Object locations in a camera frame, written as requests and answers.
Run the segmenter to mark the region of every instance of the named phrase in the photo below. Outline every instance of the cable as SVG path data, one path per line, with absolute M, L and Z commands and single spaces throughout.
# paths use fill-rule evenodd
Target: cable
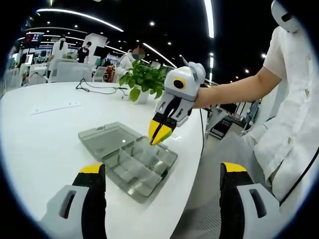
M 113 89 L 114 91 L 111 92 L 111 93 L 104 93 L 104 92 L 97 92 L 97 91 L 91 91 L 89 90 L 88 88 L 84 88 L 82 86 L 82 83 L 86 83 L 89 87 L 92 87 L 92 88 L 97 88 L 97 89 Z M 77 90 L 84 90 L 86 92 L 92 92 L 92 93 L 97 93 L 97 94 L 102 94 L 102 95 L 112 95 L 114 93 L 116 93 L 117 90 L 121 90 L 124 94 L 124 96 L 126 96 L 125 92 L 123 90 L 127 90 L 127 88 L 124 88 L 124 87 L 96 87 L 96 86 L 91 86 L 89 85 L 86 80 L 83 78 L 80 83 L 75 87 L 75 89 Z
M 201 109 L 199 109 L 200 112 L 200 119 L 201 119 L 201 133 L 203 135 L 203 147 L 201 148 L 200 156 L 203 154 L 204 151 L 204 142 L 205 142 L 205 136 L 204 136 L 204 125 L 203 125 L 203 115 L 201 114 Z
M 298 178 L 298 180 L 295 182 L 295 184 L 291 187 L 291 189 L 289 190 L 289 192 L 284 196 L 284 198 L 281 200 L 281 202 L 279 203 L 279 206 L 282 205 L 282 203 L 284 203 L 284 201 L 289 197 L 289 195 L 293 192 L 293 190 L 297 187 L 297 185 L 300 183 L 300 181 L 302 180 L 302 178 L 305 176 L 305 174 L 308 172 L 308 170 L 310 169 L 310 167 L 313 165 L 315 159 L 318 157 L 319 154 L 319 147 L 314 155 L 314 157 L 312 158 L 312 160 L 310 161 L 310 163 L 308 164 L 307 168 L 304 170 L 304 172 L 302 173 L 302 175 Z

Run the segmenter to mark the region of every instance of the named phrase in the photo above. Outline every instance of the face mask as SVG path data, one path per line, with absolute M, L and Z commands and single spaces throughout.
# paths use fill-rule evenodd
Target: face mask
M 274 0 L 271 4 L 271 13 L 278 25 L 284 30 L 289 33 L 298 31 L 297 19 L 289 14 L 277 0 Z

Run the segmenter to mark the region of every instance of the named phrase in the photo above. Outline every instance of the potted plant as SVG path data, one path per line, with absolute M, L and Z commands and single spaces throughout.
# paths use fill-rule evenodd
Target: potted plant
M 119 80 L 120 86 L 127 84 L 131 88 L 130 100 L 145 104 L 149 94 L 156 94 L 155 99 L 161 97 L 165 80 L 163 70 L 147 66 L 141 61 L 133 62 L 132 66 Z

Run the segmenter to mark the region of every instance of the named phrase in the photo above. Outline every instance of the hand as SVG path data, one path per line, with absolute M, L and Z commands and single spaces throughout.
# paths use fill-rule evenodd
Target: hand
M 199 88 L 197 98 L 195 100 L 194 108 L 204 108 L 212 103 L 209 100 L 209 96 L 211 95 L 211 88 Z

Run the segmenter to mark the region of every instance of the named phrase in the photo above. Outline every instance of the green plant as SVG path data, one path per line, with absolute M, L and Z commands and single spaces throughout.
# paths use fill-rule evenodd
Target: green plant
M 119 80 L 120 86 L 128 84 L 131 88 L 130 100 L 136 101 L 141 94 L 141 90 L 146 92 L 149 89 L 151 95 L 156 94 L 155 99 L 161 97 L 165 80 L 163 70 L 149 67 L 141 61 L 133 62 L 132 66 L 133 68 Z

